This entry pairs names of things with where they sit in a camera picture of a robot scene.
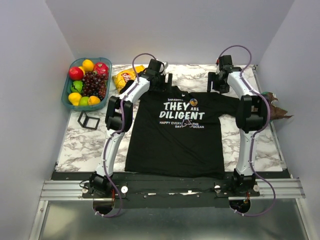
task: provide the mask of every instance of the fruit basket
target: fruit basket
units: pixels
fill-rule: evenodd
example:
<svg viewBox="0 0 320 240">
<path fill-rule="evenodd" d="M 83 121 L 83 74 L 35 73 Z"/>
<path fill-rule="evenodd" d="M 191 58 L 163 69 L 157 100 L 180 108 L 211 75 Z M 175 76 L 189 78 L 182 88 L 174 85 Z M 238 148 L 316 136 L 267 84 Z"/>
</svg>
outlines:
<svg viewBox="0 0 320 240">
<path fill-rule="evenodd" d="M 73 105 L 70 101 L 69 101 L 69 94 L 72 93 L 71 91 L 71 86 L 74 83 L 74 81 L 70 78 L 69 74 L 66 76 L 66 80 L 65 80 L 65 84 L 64 84 L 64 88 L 63 88 L 63 92 L 62 92 L 62 103 L 69 109 L 75 110 L 75 111 L 95 111 L 95 110 L 99 110 L 102 109 L 106 103 L 107 103 L 107 98 L 108 98 L 108 92 L 109 92 L 109 86 L 110 86 L 110 81 L 111 81 L 111 70 L 112 70 L 112 64 L 111 62 L 104 58 L 104 57 L 97 57 L 97 58 L 79 58 L 77 60 L 75 60 L 71 65 L 71 67 L 79 67 L 82 66 L 82 63 L 84 60 L 91 60 L 94 64 L 96 63 L 104 63 L 106 64 L 106 66 L 109 68 L 108 71 L 108 75 L 107 75 L 107 81 L 105 82 L 105 86 L 106 86 L 106 92 L 105 92 L 105 97 L 100 100 L 100 103 L 98 104 L 94 104 L 94 105 Z"/>
</svg>

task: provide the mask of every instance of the bunch of grapes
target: bunch of grapes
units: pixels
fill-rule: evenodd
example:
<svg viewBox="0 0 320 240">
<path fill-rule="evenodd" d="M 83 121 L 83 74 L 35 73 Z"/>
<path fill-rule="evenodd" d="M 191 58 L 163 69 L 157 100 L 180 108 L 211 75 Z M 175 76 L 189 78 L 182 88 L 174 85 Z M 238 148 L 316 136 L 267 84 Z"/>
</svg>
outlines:
<svg viewBox="0 0 320 240">
<path fill-rule="evenodd" d="M 96 96 L 102 101 L 107 93 L 106 82 L 108 76 L 104 73 L 102 75 L 94 74 L 92 71 L 88 71 L 83 76 L 82 82 L 84 84 L 83 97 Z"/>
</svg>

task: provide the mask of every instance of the table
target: table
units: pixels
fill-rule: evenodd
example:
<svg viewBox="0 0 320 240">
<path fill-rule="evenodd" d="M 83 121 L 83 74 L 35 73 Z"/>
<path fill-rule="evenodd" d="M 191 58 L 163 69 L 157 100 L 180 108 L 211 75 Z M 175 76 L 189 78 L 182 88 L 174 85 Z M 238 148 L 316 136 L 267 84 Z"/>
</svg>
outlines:
<svg viewBox="0 0 320 240">
<path fill-rule="evenodd" d="M 130 68 L 130 65 L 114 65 L 112 75 Z M 173 74 L 172 85 L 177 85 L 182 91 L 205 92 L 207 90 L 208 72 L 214 72 L 215 65 L 169 65 L 167 73 Z M 251 85 L 258 89 L 257 81 L 252 68 L 244 71 L 244 76 Z M 113 81 L 110 83 L 109 97 L 117 95 Z M 237 97 L 233 89 L 226 94 Z M 138 111 L 139 103 L 133 107 L 133 118 Z M 78 123 L 80 112 L 71 111 L 69 122 L 62 142 L 59 157 L 57 159 L 57 172 L 94 172 L 101 159 L 101 153 L 106 140 L 107 106 L 101 110 L 88 112 L 90 117 L 100 118 L 97 130 L 82 128 Z M 233 172 L 237 165 L 240 146 L 239 129 L 235 118 L 223 115 L 220 118 L 222 146 L 224 157 L 224 170 Z M 119 146 L 114 162 L 114 172 L 124 172 L 126 155 L 129 147 L 131 130 L 126 133 Z M 280 172 L 283 170 L 279 146 L 275 138 L 274 129 L 268 127 L 263 131 L 257 142 L 255 169 L 260 172 Z"/>
</svg>

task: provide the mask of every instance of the red logo on bag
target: red logo on bag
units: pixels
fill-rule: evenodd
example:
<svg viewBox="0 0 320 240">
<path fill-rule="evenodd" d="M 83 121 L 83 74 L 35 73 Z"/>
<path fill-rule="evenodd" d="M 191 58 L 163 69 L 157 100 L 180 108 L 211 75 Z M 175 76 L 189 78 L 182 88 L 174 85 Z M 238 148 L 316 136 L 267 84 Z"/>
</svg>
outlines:
<svg viewBox="0 0 320 240">
<path fill-rule="evenodd" d="M 128 82 L 129 80 L 131 80 L 131 76 L 129 73 L 122 73 L 121 76 L 123 77 L 123 79 L 125 80 L 125 82 Z"/>
</svg>

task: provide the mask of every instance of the green fruit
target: green fruit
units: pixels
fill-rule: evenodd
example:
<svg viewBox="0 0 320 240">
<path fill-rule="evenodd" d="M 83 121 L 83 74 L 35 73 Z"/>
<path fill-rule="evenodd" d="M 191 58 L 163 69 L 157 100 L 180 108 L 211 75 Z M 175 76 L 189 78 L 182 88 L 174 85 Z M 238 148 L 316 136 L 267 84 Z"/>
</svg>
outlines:
<svg viewBox="0 0 320 240">
<path fill-rule="evenodd" d="M 80 101 L 79 101 L 79 106 L 87 106 L 88 104 L 89 97 L 88 96 L 83 96 Z"/>
<path fill-rule="evenodd" d="M 84 86 L 84 83 L 82 81 L 73 81 L 71 84 L 70 90 L 73 93 L 82 94 L 82 88 Z"/>
</svg>

